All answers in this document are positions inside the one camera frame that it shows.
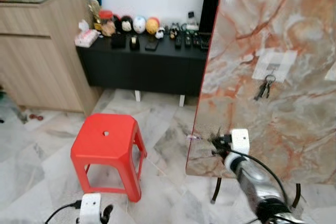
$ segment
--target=key ring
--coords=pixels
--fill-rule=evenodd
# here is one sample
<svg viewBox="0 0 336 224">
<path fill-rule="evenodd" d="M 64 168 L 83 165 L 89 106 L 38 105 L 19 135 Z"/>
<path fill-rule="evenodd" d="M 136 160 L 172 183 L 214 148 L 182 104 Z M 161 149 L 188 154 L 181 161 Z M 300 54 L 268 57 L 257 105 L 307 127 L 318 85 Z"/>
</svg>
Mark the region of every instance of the key ring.
<svg viewBox="0 0 336 224">
<path fill-rule="evenodd" d="M 268 74 L 268 75 L 266 75 L 266 77 L 265 77 L 265 81 L 270 82 L 270 83 L 273 83 L 273 82 L 276 81 L 276 78 L 275 78 L 275 76 L 274 76 L 273 74 Z"/>
</svg>

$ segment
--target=white cabinet leg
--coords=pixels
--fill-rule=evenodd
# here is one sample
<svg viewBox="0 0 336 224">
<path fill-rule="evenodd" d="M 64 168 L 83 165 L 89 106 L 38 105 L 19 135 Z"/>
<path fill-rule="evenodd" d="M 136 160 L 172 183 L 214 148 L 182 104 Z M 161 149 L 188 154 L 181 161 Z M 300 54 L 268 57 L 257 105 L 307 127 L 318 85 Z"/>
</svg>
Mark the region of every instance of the white cabinet leg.
<svg viewBox="0 0 336 224">
<path fill-rule="evenodd" d="M 184 106 L 184 99 L 185 99 L 185 95 L 181 94 L 180 95 L 180 107 L 183 107 Z"/>
<path fill-rule="evenodd" d="M 141 102 L 141 92 L 139 90 L 135 91 L 135 100 Z"/>
</svg>

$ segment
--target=floor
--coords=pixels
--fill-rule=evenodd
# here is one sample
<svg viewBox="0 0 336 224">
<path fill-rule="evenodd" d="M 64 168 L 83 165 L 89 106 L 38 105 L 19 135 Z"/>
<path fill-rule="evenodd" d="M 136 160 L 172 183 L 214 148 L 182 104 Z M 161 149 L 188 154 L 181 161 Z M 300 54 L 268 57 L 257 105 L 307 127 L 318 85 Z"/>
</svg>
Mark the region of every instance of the floor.
<svg viewBox="0 0 336 224">
<path fill-rule="evenodd" d="M 130 114 L 139 123 L 148 157 L 141 176 L 142 198 L 138 203 L 126 195 L 102 194 L 102 208 L 114 205 L 109 223 L 126 224 L 229 224 L 246 223 L 254 214 L 233 179 L 222 182 L 216 204 L 210 204 L 215 178 L 185 175 L 197 100 L 178 95 L 106 90 L 95 112 Z M 58 207 L 81 199 L 83 193 L 70 160 L 70 149 L 85 117 L 79 113 L 37 111 L 41 122 L 17 117 L 11 103 L 0 102 L 0 223 L 43 223 Z M 115 170 L 94 166 L 89 171 L 95 186 L 120 185 Z M 295 186 L 286 184 L 293 199 Z M 295 212 L 307 223 L 333 223 L 336 188 L 303 185 Z M 79 211 L 65 209 L 50 223 L 75 223 Z"/>
</svg>

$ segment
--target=orange ball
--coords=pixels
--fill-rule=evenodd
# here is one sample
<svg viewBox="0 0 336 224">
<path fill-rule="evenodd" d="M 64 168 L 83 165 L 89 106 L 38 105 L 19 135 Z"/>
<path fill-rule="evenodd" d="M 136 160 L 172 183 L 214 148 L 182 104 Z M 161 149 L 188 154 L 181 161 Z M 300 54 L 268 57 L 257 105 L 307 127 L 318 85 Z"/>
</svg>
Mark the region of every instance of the orange ball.
<svg viewBox="0 0 336 224">
<path fill-rule="evenodd" d="M 154 35 L 160 26 L 157 18 L 149 18 L 146 22 L 146 30 L 149 34 Z"/>
</svg>

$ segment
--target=red plastic stool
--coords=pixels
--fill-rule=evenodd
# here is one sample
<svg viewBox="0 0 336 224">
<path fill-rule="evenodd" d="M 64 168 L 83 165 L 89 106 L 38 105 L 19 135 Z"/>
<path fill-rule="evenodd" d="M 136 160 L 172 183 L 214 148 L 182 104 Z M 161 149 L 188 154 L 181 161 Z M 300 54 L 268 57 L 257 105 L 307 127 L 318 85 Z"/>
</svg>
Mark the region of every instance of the red plastic stool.
<svg viewBox="0 0 336 224">
<path fill-rule="evenodd" d="M 136 174 L 132 147 L 141 152 Z M 137 121 L 130 115 L 94 114 L 89 116 L 71 148 L 71 159 L 85 193 L 120 193 L 137 202 L 141 198 L 139 178 L 142 161 L 147 156 Z M 121 177 L 125 189 L 91 187 L 87 177 L 90 164 L 111 165 Z"/>
</svg>

